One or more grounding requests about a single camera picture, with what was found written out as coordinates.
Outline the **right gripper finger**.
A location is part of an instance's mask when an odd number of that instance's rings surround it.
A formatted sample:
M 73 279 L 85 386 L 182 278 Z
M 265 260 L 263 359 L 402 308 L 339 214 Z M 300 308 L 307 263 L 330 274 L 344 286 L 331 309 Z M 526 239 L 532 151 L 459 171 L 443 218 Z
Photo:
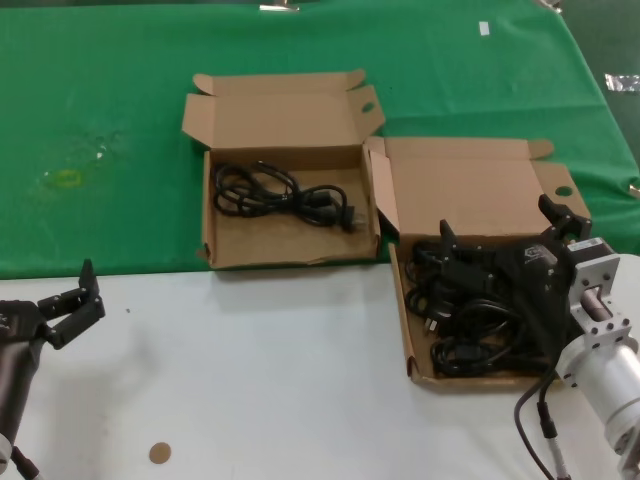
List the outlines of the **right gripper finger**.
M 541 234 L 542 238 L 576 242 L 590 238 L 591 220 L 575 214 L 567 205 L 555 203 L 548 195 L 543 194 L 539 197 L 538 207 L 550 224 Z
M 439 229 L 442 278 L 474 293 L 496 293 L 497 248 L 460 243 L 446 220 Z

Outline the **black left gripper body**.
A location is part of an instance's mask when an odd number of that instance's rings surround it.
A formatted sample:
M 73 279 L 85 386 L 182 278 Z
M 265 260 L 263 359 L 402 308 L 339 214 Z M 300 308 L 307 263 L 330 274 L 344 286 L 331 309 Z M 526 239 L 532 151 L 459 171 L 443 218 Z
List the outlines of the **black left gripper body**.
M 45 343 L 48 301 L 1 302 L 1 434 L 16 436 Z

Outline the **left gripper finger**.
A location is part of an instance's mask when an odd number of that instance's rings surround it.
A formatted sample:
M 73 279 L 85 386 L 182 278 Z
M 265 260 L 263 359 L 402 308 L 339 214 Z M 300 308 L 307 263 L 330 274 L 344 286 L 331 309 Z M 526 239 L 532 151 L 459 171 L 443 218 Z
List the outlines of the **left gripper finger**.
M 40 300 L 37 306 L 45 318 L 42 336 L 56 350 L 96 324 L 106 313 L 92 261 L 84 260 L 77 288 Z

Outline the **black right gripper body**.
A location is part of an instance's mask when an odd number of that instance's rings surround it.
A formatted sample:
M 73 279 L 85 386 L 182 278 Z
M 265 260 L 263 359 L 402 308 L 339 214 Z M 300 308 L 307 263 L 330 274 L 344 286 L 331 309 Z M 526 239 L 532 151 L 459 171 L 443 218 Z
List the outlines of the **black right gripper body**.
M 513 306 L 552 361 L 559 359 L 571 329 L 567 244 L 575 238 L 573 228 L 550 227 L 492 246 L 494 266 L 509 286 Z

